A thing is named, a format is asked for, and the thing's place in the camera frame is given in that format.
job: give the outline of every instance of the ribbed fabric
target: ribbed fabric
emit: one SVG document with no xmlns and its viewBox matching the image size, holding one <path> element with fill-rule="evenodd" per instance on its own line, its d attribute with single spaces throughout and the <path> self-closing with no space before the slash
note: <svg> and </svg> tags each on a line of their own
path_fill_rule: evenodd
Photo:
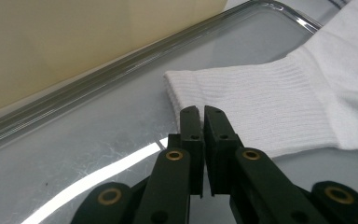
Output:
<svg viewBox="0 0 358 224">
<path fill-rule="evenodd" d="M 195 105 L 224 110 L 246 147 L 270 157 L 318 147 L 358 148 L 358 0 L 304 46 L 273 63 L 169 71 L 178 118 Z"/>
</svg>

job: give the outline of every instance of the beige wall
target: beige wall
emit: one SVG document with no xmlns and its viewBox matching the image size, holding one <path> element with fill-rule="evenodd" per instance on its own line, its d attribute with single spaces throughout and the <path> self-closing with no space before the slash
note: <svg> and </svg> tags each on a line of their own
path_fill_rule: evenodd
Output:
<svg viewBox="0 0 358 224">
<path fill-rule="evenodd" d="M 0 107 L 205 20 L 226 1 L 0 1 Z"/>
</svg>

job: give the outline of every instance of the white cloth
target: white cloth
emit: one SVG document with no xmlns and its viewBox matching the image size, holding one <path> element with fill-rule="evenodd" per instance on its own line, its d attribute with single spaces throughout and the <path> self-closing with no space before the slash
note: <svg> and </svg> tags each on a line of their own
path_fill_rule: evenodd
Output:
<svg viewBox="0 0 358 224">
<path fill-rule="evenodd" d="M 270 157 L 318 147 L 358 149 L 358 0 L 273 63 L 168 71 L 179 111 L 224 110 L 246 147 Z"/>
</svg>

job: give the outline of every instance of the ribbed cuff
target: ribbed cuff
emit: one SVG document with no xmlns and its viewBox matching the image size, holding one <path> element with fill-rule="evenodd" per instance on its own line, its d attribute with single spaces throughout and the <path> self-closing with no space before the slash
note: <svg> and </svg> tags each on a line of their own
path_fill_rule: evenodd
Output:
<svg viewBox="0 0 358 224">
<path fill-rule="evenodd" d="M 246 147 L 270 157 L 317 147 L 335 147 L 337 139 L 324 108 L 301 68 L 290 58 L 273 63 L 169 71 L 165 82 L 177 119 L 195 105 L 224 110 Z"/>
</svg>

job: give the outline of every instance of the table surface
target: table surface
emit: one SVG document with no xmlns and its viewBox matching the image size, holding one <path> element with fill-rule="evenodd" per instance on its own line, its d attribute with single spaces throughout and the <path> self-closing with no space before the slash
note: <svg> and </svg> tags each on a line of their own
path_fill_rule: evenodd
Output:
<svg viewBox="0 0 358 224">
<path fill-rule="evenodd" d="M 149 176 L 168 133 L 177 133 L 165 71 L 267 63 L 310 37 L 279 11 L 256 9 L 0 146 L 0 223 L 70 223 L 93 186 L 133 186 Z M 358 191 L 358 150 L 319 148 L 274 161 L 304 189 L 333 180 Z M 228 196 L 209 192 L 205 178 L 204 198 L 191 196 L 190 223 L 235 223 Z"/>
</svg>

